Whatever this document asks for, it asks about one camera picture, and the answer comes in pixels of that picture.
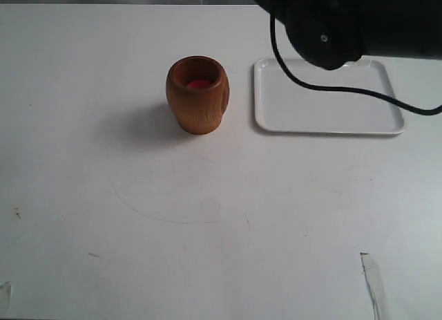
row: wooden pot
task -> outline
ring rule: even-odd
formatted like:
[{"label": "wooden pot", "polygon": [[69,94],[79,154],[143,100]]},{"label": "wooden pot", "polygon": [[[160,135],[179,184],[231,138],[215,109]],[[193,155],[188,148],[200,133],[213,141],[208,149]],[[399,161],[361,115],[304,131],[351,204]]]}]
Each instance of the wooden pot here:
[{"label": "wooden pot", "polygon": [[209,57],[181,59],[167,75],[167,101],[181,127],[189,133],[204,135],[218,128],[229,93],[224,68]]}]

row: plastic tray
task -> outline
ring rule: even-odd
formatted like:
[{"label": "plastic tray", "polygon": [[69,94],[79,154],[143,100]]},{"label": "plastic tray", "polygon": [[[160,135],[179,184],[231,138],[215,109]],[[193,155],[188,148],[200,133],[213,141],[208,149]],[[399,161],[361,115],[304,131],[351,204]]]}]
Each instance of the plastic tray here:
[{"label": "plastic tray", "polygon": [[[367,88],[394,96],[385,67],[362,59],[326,71],[301,59],[287,59],[295,76],[317,85]],[[401,110],[387,102],[352,93],[307,90],[293,83],[275,59],[255,64],[255,118],[266,131],[398,135],[405,128]]]}]

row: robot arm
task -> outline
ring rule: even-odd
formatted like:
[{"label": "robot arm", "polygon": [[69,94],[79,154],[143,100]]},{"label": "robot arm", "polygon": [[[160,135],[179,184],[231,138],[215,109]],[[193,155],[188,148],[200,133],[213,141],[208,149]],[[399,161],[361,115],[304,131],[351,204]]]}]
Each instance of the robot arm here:
[{"label": "robot arm", "polygon": [[442,59],[442,0],[254,0],[308,62],[327,70],[362,55]]}]

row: white tabletop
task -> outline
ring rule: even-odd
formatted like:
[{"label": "white tabletop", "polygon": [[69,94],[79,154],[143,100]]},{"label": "white tabletop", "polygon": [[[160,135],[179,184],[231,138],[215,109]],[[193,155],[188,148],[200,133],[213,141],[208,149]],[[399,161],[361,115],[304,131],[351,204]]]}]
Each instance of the white tabletop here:
[{"label": "white tabletop", "polygon": [[[442,117],[404,113],[388,139],[260,132],[256,6],[3,5],[0,33],[4,316],[371,320],[369,252],[393,319],[440,317]],[[166,105],[187,55],[230,79],[206,136]],[[377,60],[399,98],[440,104],[442,62]]]}]

